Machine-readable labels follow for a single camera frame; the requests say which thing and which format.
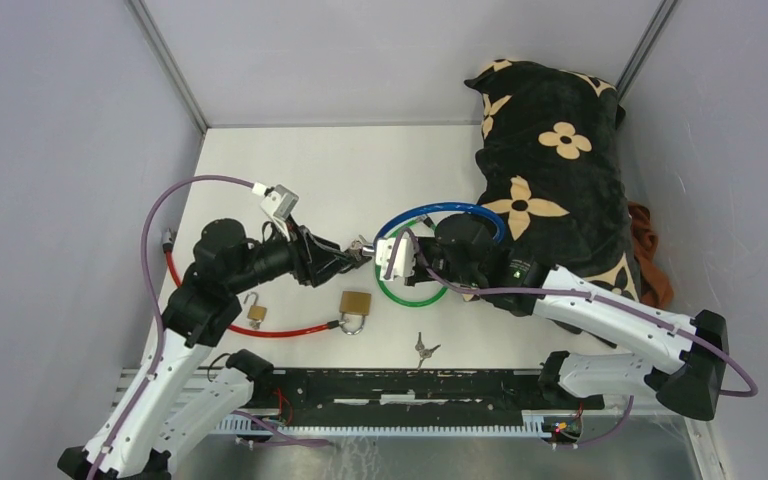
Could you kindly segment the silver keys of blue lock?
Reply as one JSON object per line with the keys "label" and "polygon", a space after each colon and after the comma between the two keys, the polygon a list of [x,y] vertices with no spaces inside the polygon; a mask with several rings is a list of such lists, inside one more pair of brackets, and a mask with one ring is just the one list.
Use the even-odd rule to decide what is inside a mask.
{"label": "silver keys of blue lock", "polygon": [[374,255],[374,245],[362,235],[353,240],[348,252],[356,259],[370,258]]}

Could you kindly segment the green cable lock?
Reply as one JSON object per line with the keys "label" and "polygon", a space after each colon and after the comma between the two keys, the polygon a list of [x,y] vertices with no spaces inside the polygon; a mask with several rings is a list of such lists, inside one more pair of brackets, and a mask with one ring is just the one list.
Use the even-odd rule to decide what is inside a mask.
{"label": "green cable lock", "polygon": [[[436,223],[430,217],[428,217],[427,215],[421,215],[421,216],[411,218],[400,225],[388,227],[385,230],[385,233],[388,234],[390,237],[395,237],[399,229],[404,227],[414,227],[420,223],[424,224],[431,232],[433,232],[436,228]],[[381,272],[382,272],[382,267],[376,264],[374,267],[374,277],[375,277],[378,288],[390,301],[403,307],[407,307],[407,308],[428,307],[440,301],[447,293],[446,287],[440,287],[433,295],[431,295],[428,298],[421,299],[421,300],[405,299],[398,296],[396,293],[393,293],[388,288],[387,284],[384,281],[382,281],[380,278]]]}

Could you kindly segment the blue cable lock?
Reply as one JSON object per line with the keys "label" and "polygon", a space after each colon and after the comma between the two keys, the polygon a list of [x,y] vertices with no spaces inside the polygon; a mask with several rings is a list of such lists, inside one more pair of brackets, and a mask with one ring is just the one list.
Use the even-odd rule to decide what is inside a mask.
{"label": "blue cable lock", "polygon": [[[502,245],[503,237],[507,233],[507,227],[501,216],[483,206],[464,202],[436,202],[408,209],[388,220],[379,229],[375,239],[377,241],[380,238],[384,238],[385,234],[392,232],[396,232],[396,236],[398,236],[398,231],[402,228],[408,228],[408,223],[411,221],[419,220],[420,217],[433,213],[458,213],[482,217],[496,227],[496,233],[493,235],[494,245],[488,250],[487,254],[481,258],[484,258],[485,263],[488,264],[491,262],[501,264],[503,261],[507,262],[508,260],[514,259],[514,254],[517,252],[510,246],[506,247]],[[353,254],[356,254],[355,256],[357,258],[372,259],[375,253],[374,243],[375,242],[371,244],[361,244],[361,246],[357,248],[351,247],[353,250],[350,250]],[[441,255],[451,250],[449,247],[445,246],[440,247],[440,249],[438,249],[439,252],[434,250],[436,247],[433,246],[428,247],[429,249],[425,250],[423,250],[423,248],[425,247],[414,247],[415,258],[418,263],[423,265],[430,264],[431,261],[437,259],[437,257],[443,258]]]}

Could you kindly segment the silver keys of brass padlock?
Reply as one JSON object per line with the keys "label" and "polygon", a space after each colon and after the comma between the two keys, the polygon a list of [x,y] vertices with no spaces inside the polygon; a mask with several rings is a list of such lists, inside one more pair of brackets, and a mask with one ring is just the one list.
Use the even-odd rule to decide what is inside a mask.
{"label": "silver keys of brass padlock", "polygon": [[434,353],[441,347],[441,344],[427,347],[423,341],[423,335],[421,332],[417,333],[417,342],[415,344],[415,350],[418,354],[417,370],[421,370],[425,361],[430,359]]}

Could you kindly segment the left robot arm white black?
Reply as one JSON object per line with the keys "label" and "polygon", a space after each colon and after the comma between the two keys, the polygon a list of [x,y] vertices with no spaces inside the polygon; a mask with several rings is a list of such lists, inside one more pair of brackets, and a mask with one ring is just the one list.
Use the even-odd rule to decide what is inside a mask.
{"label": "left robot arm white black", "polygon": [[291,223],[288,237],[258,242],[233,219],[204,227],[194,261],[159,316],[157,342],[98,433],[66,449],[57,467],[72,479],[168,479],[180,460],[235,408],[267,404],[270,362],[248,350],[232,354],[216,384],[174,411],[185,384],[242,312],[241,293],[290,274],[319,286],[368,262],[373,247],[349,248]]}

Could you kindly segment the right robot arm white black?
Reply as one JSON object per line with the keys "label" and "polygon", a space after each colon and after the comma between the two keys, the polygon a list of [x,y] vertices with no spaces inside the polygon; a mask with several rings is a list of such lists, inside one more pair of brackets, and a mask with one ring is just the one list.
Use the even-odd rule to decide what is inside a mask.
{"label": "right robot arm white black", "polygon": [[485,220],[444,219],[430,237],[401,240],[412,257],[408,282],[436,280],[517,317],[537,316],[625,348],[623,354],[550,354],[537,382],[540,400],[562,408],[574,398],[647,395],[666,409],[714,419],[728,361],[726,320],[702,310],[673,313],[613,293],[529,251],[495,241]]}

